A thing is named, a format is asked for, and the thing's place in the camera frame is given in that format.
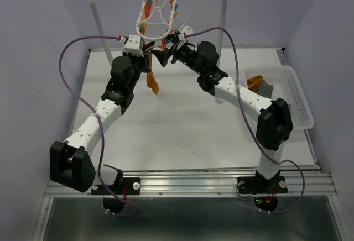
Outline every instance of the plastic basket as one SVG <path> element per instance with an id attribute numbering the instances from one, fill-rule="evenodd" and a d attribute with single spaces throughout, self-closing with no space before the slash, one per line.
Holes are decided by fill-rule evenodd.
<path id="1" fill-rule="evenodd" d="M 263 79 L 273 85 L 272 99 L 284 99 L 290 104 L 290 115 L 294 131 L 310 129 L 314 126 L 310 107 L 293 68 L 289 66 L 254 66 L 241 71 L 241 83 L 247 87 L 247 80 L 262 75 Z"/>

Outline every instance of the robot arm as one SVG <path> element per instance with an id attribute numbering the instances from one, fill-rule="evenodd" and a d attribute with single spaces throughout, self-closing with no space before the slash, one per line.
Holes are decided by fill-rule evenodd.
<path id="1" fill-rule="evenodd" d="M 265 153 L 274 161 L 269 160 L 263 154 L 256 171 L 256 176 L 247 185 L 247 192 L 264 193 L 275 187 L 279 182 L 279 162 L 285 141 L 289 139 L 293 124 L 290 117 L 288 104 L 279 98 L 273 101 L 264 98 L 236 85 L 227 73 L 217 66 L 219 55 L 215 46 L 210 42 L 202 41 L 197 47 L 189 44 L 183 32 L 191 29 L 183 24 L 177 32 L 166 38 L 166 43 L 172 43 L 165 50 L 152 50 L 163 67 L 172 56 L 171 63 L 176 61 L 195 71 L 199 77 L 199 86 L 209 94 L 233 104 L 240 108 L 237 98 L 237 88 L 244 111 L 257 122 L 256 137 Z"/>
<path id="2" fill-rule="evenodd" d="M 50 179 L 80 192 L 101 184 L 90 159 L 101 139 L 96 115 L 100 116 L 105 132 L 129 107 L 141 73 L 149 71 L 149 51 L 153 44 L 143 46 L 138 35 L 121 41 L 125 42 L 123 56 L 113 60 L 111 79 L 98 102 L 96 114 L 91 114 L 64 142 L 54 142 L 50 147 Z M 116 182 L 117 174 L 112 169 L 103 166 L 101 174 L 107 185 Z"/>

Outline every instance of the white rod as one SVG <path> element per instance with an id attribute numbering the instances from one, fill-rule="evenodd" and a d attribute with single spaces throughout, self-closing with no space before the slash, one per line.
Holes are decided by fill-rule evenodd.
<path id="1" fill-rule="evenodd" d="M 97 10 L 96 0 L 87 0 L 87 1 L 90 4 L 90 8 L 91 8 L 93 17 L 95 19 L 99 34 L 101 36 L 106 36 L 105 30 L 103 28 L 103 24 L 102 24 L 102 21 L 101 21 L 100 14 L 98 13 L 98 10 Z M 106 52 L 108 63 L 110 65 L 110 67 L 112 67 L 113 56 L 112 56 L 110 44 L 109 44 L 107 39 L 102 39 L 102 43 L 103 43 L 103 47 L 104 47 L 105 52 Z"/>
<path id="2" fill-rule="evenodd" d="M 228 2 L 228 0 L 221 1 L 219 27 L 223 27 L 223 28 L 225 28 L 227 2 Z M 218 66 L 220 64 L 222 42 L 223 42 L 223 31 L 219 30 L 218 35 L 217 35 L 217 40 L 216 40 L 216 52 L 219 54 L 219 61 L 217 62 Z"/>
<path id="3" fill-rule="evenodd" d="M 221 3 L 219 27 L 223 27 L 223 28 L 225 27 L 227 1 L 228 0 L 222 0 L 222 3 Z M 219 61 L 217 62 L 218 66 L 220 64 L 222 42 L 223 42 L 223 31 L 219 30 L 218 35 L 217 35 L 217 40 L 216 40 L 216 52 L 219 54 Z"/>
<path id="4" fill-rule="evenodd" d="M 98 13 L 96 4 L 90 3 L 90 7 L 91 7 L 91 11 L 92 11 L 93 17 L 94 17 L 96 25 L 97 25 L 99 34 L 101 36 L 106 36 L 106 33 L 105 33 L 105 30 L 103 29 L 101 17 Z M 102 43 L 103 43 L 103 47 L 106 52 L 108 62 L 110 63 L 110 67 L 112 67 L 113 56 L 112 56 L 112 52 L 111 52 L 111 48 L 110 48 L 110 43 L 108 42 L 107 39 L 102 39 Z"/>

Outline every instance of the white table surface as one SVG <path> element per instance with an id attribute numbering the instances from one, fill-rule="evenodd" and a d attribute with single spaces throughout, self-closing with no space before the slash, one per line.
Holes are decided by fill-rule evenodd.
<path id="1" fill-rule="evenodd" d="M 239 49 L 237 53 L 240 68 L 280 65 L 275 49 Z M 121 52 L 112 54 L 117 57 Z M 223 49 L 220 68 L 235 79 L 232 50 Z M 146 86 L 146 75 L 142 74 L 132 104 L 105 134 L 103 163 L 125 171 L 258 166 L 260 152 L 238 108 L 227 102 L 216 103 L 199 87 L 197 74 L 179 62 L 162 68 L 154 59 L 153 72 L 159 94 Z M 95 107 L 109 79 L 105 53 L 92 52 L 81 96 Z M 80 102 L 74 130 L 90 113 Z M 100 149 L 98 143 L 91 156 L 94 164 L 98 163 Z M 314 164 L 304 132 L 292 132 L 282 159 L 299 165 Z"/>

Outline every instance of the gray wall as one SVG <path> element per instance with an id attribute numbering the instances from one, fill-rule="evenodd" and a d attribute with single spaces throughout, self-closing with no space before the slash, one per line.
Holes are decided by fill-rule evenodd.
<path id="1" fill-rule="evenodd" d="M 285 51 L 305 91 L 321 167 L 354 233 L 354 0 L 315 0 Z"/>
<path id="2" fill-rule="evenodd" d="M 142 0 L 97 0 L 106 34 L 135 34 Z M 226 28 L 237 46 L 286 46 L 313 0 L 230 0 Z M 97 34 L 86 0 L 64 0 L 81 35 Z M 178 0 L 176 23 L 187 21 L 195 31 L 218 25 L 221 0 Z M 214 41 L 215 34 L 204 38 Z M 89 48 L 102 48 L 89 41 Z"/>
<path id="3" fill-rule="evenodd" d="M 79 36 L 62 0 L 0 0 L 0 240 L 31 240 L 49 177 L 49 148 L 72 124 L 76 101 L 58 58 Z M 73 46 L 64 73 L 80 90 L 88 51 Z"/>

